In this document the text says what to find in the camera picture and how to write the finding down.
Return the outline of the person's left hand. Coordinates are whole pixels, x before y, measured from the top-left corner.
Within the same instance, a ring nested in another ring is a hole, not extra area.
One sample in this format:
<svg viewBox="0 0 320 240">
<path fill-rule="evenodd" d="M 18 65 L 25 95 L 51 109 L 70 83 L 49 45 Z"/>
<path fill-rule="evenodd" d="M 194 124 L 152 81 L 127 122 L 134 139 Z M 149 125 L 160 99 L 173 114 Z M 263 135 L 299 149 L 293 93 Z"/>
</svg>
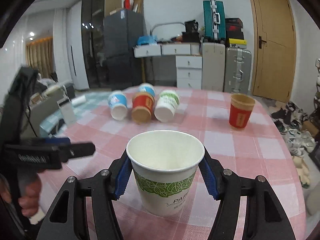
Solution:
<svg viewBox="0 0 320 240">
<path fill-rule="evenodd" d="M 41 180 L 38 174 L 36 174 L 35 178 L 32 178 L 31 182 L 25 187 L 25 194 L 18 200 L 19 205 L 22 208 L 22 215 L 25 217 L 30 218 L 37 214 L 39 210 L 41 188 Z M 6 203 L 11 203 L 11 194 L 3 176 L 1 176 L 1 198 Z"/>
</svg>

